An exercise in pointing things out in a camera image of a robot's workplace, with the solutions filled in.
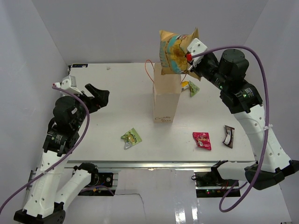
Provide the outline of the light green snack packet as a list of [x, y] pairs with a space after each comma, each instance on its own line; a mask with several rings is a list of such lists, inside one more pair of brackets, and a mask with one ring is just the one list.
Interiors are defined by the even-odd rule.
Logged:
[[197, 85], [195, 85], [192, 81], [189, 81], [189, 90], [190, 97], [193, 97], [199, 92], [200, 88]]

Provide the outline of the yellow chips bag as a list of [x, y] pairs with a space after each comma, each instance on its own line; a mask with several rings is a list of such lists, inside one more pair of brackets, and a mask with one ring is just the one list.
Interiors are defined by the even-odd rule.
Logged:
[[181, 35], [166, 30], [160, 30], [159, 59], [162, 66], [162, 75], [187, 74], [201, 80], [194, 72], [188, 70], [189, 63], [186, 59], [187, 47], [194, 38], [199, 38], [196, 28], [192, 34]]

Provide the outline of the green candy packet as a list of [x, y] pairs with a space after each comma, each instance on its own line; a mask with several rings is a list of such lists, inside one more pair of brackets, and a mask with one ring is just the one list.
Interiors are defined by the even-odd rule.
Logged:
[[134, 128], [130, 129], [124, 135], [122, 135], [121, 139], [124, 140], [124, 149], [125, 150], [142, 142], [140, 135], [137, 133], [137, 131]]

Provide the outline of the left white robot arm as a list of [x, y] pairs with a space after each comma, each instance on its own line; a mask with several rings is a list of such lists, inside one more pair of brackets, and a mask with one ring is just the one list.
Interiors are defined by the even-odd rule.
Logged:
[[107, 106], [110, 92], [100, 90], [91, 84], [85, 88], [91, 93], [63, 89], [61, 83], [53, 89], [62, 92], [55, 102], [53, 118], [50, 120], [43, 144], [40, 167], [36, 171], [28, 200], [24, 207], [14, 214], [14, 221], [21, 224], [61, 224], [75, 197], [86, 186], [98, 183], [96, 165], [82, 163], [75, 166], [72, 178], [60, 189], [59, 182], [65, 165], [74, 149], [83, 140], [78, 132], [83, 122], [90, 122], [91, 113]]

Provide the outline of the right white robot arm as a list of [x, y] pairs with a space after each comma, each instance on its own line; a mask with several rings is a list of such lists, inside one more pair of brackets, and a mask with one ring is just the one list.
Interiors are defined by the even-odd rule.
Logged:
[[198, 51], [189, 49], [187, 61], [191, 71], [203, 77], [220, 90], [220, 98], [244, 129], [256, 162], [219, 161], [211, 168], [211, 181], [222, 186], [231, 180], [242, 180], [263, 190], [283, 181], [299, 170], [299, 162], [292, 160], [278, 142], [269, 123], [266, 109], [256, 87], [245, 80], [249, 66], [242, 51], [227, 49], [218, 60], [207, 53], [197, 62]]

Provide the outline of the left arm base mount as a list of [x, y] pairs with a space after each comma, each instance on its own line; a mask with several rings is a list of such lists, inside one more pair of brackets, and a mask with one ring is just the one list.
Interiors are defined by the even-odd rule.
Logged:
[[91, 182], [79, 192], [79, 196], [114, 196], [113, 173], [98, 173]]

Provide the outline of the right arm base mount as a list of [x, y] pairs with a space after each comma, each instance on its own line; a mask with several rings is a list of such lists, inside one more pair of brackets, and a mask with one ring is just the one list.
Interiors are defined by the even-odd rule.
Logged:
[[222, 198], [235, 180], [218, 180], [211, 172], [195, 172], [191, 179], [196, 185], [197, 198]]

